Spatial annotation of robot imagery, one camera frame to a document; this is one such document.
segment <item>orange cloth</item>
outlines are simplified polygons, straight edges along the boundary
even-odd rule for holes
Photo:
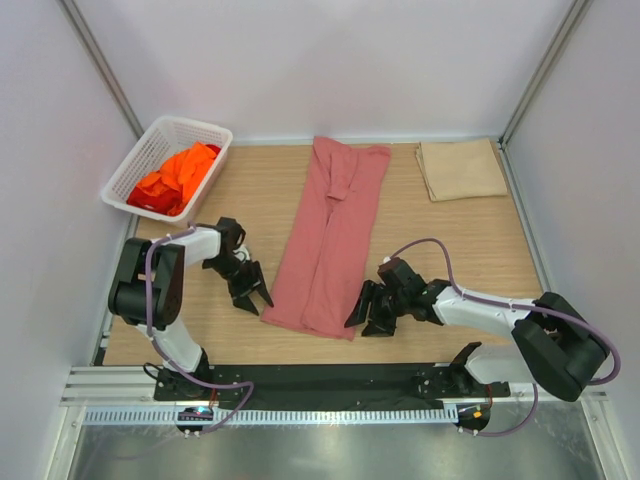
[[[196,193],[217,156],[218,152],[213,148],[196,142],[193,147],[164,162],[160,170],[140,180],[127,203],[172,217],[179,215]],[[161,200],[168,197],[174,201]]]

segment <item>black base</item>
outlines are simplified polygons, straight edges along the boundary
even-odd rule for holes
[[[202,350],[198,368],[192,375],[203,382],[212,383],[213,381],[213,370],[209,367],[209,358],[204,350]],[[158,402],[209,400],[210,397],[210,388],[196,385],[184,378],[179,372],[168,368],[161,368],[158,372],[156,389],[153,393],[153,399]]]
[[[422,410],[441,408],[439,399],[487,393],[459,364],[222,365],[214,377],[224,384],[253,381],[249,410]],[[510,395],[507,383],[491,387],[494,397]],[[220,391],[220,406],[234,408],[244,393]]]
[[[458,411],[458,423],[455,426],[481,431],[489,424],[489,420],[491,420],[491,409],[478,405],[463,412]]]

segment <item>pink garment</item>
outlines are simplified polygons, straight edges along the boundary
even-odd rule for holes
[[[390,159],[387,147],[314,139],[307,183],[271,288],[275,306],[264,311],[264,322],[353,340],[355,329],[344,322],[362,287]]]

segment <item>red cloth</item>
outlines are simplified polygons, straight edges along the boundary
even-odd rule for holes
[[[318,137],[264,322],[353,340],[344,328],[358,300],[391,151]]]
[[[160,170],[140,180],[129,194],[127,204],[164,215],[182,213],[220,153],[216,145],[196,142],[173,155]]]

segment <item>laundry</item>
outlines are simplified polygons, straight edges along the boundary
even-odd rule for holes
[[[127,204],[169,216],[179,215],[187,206],[220,148],[196,142],[193,147],[169,158],[160,170],[151,172],[132,190]]]
[[[507,195],[497,155],[488,138],[423,142],[416,149],[416,160],[432,202]]]
[[[331,338],[344,328],[364,278],[387,147],[352,148],[317,137],[294,226],[262,320]]]

